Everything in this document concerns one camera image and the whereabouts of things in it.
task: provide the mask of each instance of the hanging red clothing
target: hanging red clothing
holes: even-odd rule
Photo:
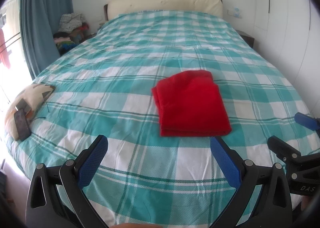
[[[0,28],[0,60],[3,65],[10,69],[9,54],[5,46],[4,34],[2,28]]]

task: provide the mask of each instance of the red cloth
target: red cloth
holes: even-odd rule
[[[219,87],[208,71],[175,74],[159,81],[152,93],[161,136],[222,136],[231,131]]]
[[[3,65],[10,69],[9,54],[5,46],[4,34],[2,28],[0,28],[0,61],[3,62]]]

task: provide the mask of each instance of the cream leather headboard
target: cream leather headboard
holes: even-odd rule
[[[106,20],[143,10],[200,11],[222,18],[222,0],[112,0],[105,6]]]

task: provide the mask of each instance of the checkered bedspread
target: checkered bedspread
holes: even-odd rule
[[[235,190],[211,156],[209,137],[159,136],[151,95],[159,80],[198,69],[219,85],[232,126],[223,139],[242,158],[271,166],[277,161],[266,145],[272,135],[304,155],[319,150],[316,135],[294,122],[296,112],[308,110],[281,73],[224,20],[182,11],[108,22],[35,80],[56,90],[33,121],[33,134],[23,142],[6,133],[2,139],[31,178],[37,163],[62,164],[105,135],[109,150],[84,192],[108,225],[207,227]]]

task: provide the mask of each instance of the blue gripper pad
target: blue gripper pad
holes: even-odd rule
[[[241,173],[236,164],[232,161],[228,153],[223,149],[216,137],[212,137],[210,141],[211,153],[216,159],[229,186],[238,190],[241,185]]]
[[[296,123],[308,128],[312,131],[316,131],[316,130],[320,129],[318,121],[315,118],[311,118],[311,117],[304,115],[300,112],[297,112],[295,114],[294,120],[296,121]]]
[[[90,184],[107,151],[108,139],[103,136],[78,171],[77,184],[81,190]]]

